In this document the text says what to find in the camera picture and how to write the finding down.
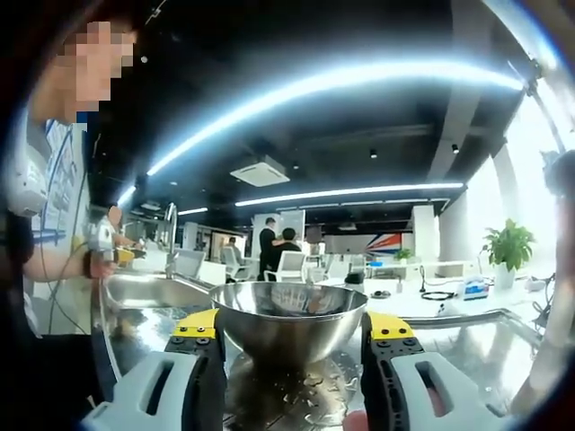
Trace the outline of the person's right hand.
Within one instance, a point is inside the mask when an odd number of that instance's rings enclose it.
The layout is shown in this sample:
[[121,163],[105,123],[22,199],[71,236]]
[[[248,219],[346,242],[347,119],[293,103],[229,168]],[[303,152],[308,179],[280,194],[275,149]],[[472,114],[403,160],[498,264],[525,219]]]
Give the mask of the person's right hand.
[[351,411],[342,420],[343,431],[368,431],[367,413],[364,410]]

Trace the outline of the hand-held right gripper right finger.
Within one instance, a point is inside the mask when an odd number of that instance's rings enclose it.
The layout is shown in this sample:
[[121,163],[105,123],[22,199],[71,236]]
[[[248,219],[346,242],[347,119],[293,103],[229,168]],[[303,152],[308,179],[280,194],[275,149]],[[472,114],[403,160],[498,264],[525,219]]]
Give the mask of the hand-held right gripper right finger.
[[360,388],[369,430],[505,430],[509,418],[484,402],[478,386],[410,325],[367,312],[361,320]]

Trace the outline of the person's left hand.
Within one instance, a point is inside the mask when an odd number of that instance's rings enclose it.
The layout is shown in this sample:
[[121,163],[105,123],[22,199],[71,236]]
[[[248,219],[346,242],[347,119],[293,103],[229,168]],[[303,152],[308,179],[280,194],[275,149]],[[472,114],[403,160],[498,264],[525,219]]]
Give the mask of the person's left hand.
[[117,264],[99,258],[92,258],[90,263],[90,276],[93,279],[110,277],[116,270]]

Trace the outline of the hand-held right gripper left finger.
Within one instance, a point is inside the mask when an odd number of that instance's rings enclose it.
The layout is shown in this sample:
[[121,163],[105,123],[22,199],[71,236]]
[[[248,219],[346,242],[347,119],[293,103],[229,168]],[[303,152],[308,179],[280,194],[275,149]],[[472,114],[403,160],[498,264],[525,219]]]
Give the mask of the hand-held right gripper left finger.
[[226,351],[218,310],[180,320],[163,352],[152,352],[87,415],[83,430],[222,430]]

